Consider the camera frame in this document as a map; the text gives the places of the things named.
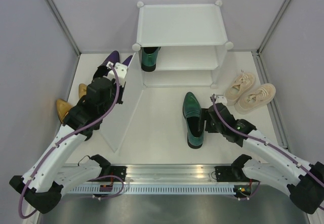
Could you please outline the green loafer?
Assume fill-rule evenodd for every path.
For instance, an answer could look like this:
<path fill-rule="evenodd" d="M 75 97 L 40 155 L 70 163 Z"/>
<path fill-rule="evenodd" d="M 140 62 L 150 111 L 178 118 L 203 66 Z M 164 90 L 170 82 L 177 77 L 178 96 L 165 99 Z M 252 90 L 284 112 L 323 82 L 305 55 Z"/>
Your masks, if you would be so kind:
<path fill-rule="evenodd" d="M 201 106 L 192 92 L 188 92 L 183 102 L 183 117 L 187 127 L 187 143 L 192 149 L 199 149 L 204 142 L 204 132 L 199 129 Z"/>
<path fill-rule="evenodd" d="M 156 69 L 156 62 L 160 47 L 141 48 L 141 69 L 145 72 L 152 72 Z"/>

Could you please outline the white cabinet door panel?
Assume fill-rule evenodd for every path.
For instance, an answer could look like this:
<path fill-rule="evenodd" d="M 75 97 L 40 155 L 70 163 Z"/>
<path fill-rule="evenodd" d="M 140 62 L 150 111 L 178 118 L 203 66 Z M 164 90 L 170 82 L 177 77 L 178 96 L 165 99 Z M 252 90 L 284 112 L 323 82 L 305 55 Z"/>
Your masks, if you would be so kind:
<path fill-rule="evenodd" d="M 113 152 L 116 152 L 124 141 L 142 91 L 143 78 L 139 55 L 134 53 L 126 73 L 123 103 L 115 105 L 100 125 L 99 132 Z"/>

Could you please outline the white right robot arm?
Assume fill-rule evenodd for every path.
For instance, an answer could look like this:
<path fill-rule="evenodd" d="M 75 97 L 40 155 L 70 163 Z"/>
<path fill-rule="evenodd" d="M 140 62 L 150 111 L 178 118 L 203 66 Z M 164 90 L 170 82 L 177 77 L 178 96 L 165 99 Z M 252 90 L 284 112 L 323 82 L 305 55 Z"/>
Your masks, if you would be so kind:
<path fill-rule="evenodd" d="M 286 194 L 307 214 L 314 214 L 323 204 L 323 163 L 311 164 L 285 149 L 275 146 L 253 124 L 235 119 L 222 103 L 201 109 L 199 129 L 219 133 L 231 143 L 255 153 L 264 165 L 242 154 L 233 163 L 231 175 L 237 181 L 257 180 Z"/>

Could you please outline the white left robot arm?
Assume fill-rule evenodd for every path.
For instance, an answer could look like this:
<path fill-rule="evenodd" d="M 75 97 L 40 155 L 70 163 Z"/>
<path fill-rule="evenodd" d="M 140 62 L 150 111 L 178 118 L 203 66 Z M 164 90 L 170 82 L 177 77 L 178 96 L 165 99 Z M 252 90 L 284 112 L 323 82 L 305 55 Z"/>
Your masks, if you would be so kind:
<path fill-rule="evenodd" d="M 57 100 L 57 113 L 62 123 L 57 135 L 29 171 L 10 180 L 10 186 L 20 194 L 18 213 L 22 219 L 29 218 L 22 212 L 23 201 L 45 214 L 78 185 L 115 178 L 110 162 L 99 154 L 66 173 L 60 174 L 59 170 L 75 149 L 100 128 L 115 105 L 122 104 L 127 72 L 127 66 L 110 62 L 97 70 L 99 75 L 90 84 L 79 85 L 79 101 L 75 106 Z"/>

